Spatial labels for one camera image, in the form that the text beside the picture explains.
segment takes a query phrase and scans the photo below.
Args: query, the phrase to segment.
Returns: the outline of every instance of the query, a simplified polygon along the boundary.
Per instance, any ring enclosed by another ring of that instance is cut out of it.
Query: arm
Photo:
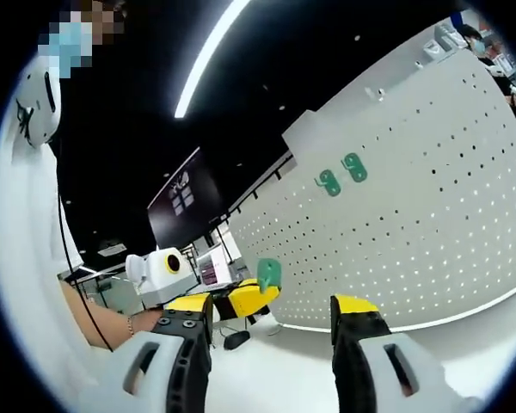
[[[89,344],[92,346],[106,348],[107,346],[92,324],[92,320],[86,312],[78,292],[64,281],[61,281],[61,288],[72,315],[77,321],[78,327],[80,327],[84,337],[86,337],[86,340],[88,340]],[[86,304],[95,323],[100,328],[101,333],[112,349],[119,347],[132,336],[128,327],[127,316],[109,310],[108,308],[100,307],[88,300],[86,300]],[[160,309],[153,309],[142,311],[132,316],[132,328],[134,333],[138,331],[151,331],[162,312],[163,311]]]

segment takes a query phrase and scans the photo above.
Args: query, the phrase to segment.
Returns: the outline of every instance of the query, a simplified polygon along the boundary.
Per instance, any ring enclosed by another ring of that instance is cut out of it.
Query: green tag
[[[361,163],[361,159],[359,159],[357,153],[348,153],[341,162],[344,169],[350,173],[354,181],[363,182],[367,179],[367,170]]]
[[[265,293],[268,287],[281,288],[281,264],[273,258],[262,258],[258,261],[256,272],[260,293]]]
[[[330,196],[336,196],[341,192],[341,186],[336,180],[332,170],[324,170],[319,174],[319,182],[316,179],[316,184],[320,187],[324,187],[327,194]]]

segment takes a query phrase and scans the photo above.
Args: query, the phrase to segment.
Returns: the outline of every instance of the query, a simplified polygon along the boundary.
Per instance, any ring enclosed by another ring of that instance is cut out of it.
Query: display screen
[[[224,205],[197,149],[170,177],[147,207],[157,245],[183,248],[213,229]]]

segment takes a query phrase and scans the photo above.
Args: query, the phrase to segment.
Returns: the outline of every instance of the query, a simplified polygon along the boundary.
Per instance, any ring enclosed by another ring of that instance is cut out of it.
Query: white pegboard wall
[[[329,328],[329,296],[343,293],[408,327],[516,288],[516,120],[469,52],[322,129],[293,171],[230,219],[249,268],[281,262],[278,321]],[[367,169],[362,183],[342,168],[350,152]],[[325,169],[336,197],[315,184]]]

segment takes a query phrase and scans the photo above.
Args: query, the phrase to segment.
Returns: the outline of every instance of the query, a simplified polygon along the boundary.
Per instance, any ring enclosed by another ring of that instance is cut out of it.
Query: black ceiling
[[[129,1],[125,34],[113,46],[95,47],[91,69],[62,81],[53,147],[61,142],[60,189],[89,265],[123,259],[96,254],[107,241],[136,254],[153,249],[146,207],[164,174],[197,146],[229,206],[287,151],[281,135],[303,111],[318,110],[453,11],[410,0],[373,10],[362,2],[252,0],[214,54],[186,117],[175,120],[187,75],[229,3]]]

